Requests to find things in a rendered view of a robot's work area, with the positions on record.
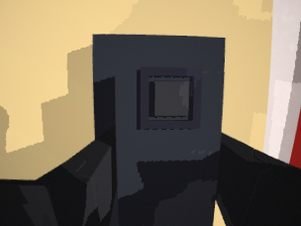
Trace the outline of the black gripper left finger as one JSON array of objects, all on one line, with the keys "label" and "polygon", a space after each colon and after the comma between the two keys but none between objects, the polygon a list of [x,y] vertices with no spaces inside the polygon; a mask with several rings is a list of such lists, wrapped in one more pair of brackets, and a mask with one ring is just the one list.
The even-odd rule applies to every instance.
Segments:
[{"label": "black gripper left finger", "polygon": [[33,180],[0,178],[0,226],[110,226],[116,125]]}]

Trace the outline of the tan rectangular panel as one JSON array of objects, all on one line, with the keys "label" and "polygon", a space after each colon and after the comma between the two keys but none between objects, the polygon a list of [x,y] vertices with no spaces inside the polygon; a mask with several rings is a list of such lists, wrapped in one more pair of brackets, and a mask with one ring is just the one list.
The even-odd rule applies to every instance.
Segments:
[{"label": "tan rectangular panel", "polygon": [[95,141],[92,34],[225,38],[222,133],[263,152],[273,0],[0,0],[0,178]]}]

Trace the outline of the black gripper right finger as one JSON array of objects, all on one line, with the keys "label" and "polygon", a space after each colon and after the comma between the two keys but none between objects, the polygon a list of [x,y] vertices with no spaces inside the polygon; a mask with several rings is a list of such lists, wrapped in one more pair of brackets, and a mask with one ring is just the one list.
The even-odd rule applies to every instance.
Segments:
[{"label": "black gripper right finger", "polygon": [[301,226],[301,169],[222,133],[215,200],[225,226]]}]

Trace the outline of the red flat bar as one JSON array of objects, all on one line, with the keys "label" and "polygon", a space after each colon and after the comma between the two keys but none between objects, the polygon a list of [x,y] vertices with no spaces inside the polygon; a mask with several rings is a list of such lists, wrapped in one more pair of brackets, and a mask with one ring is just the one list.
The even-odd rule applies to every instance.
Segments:
[{"label": "red flat bar", "polygon": [[295,135],[294,145],[289,163],[301,169],[301,109],[297,122],[297,132]]}]

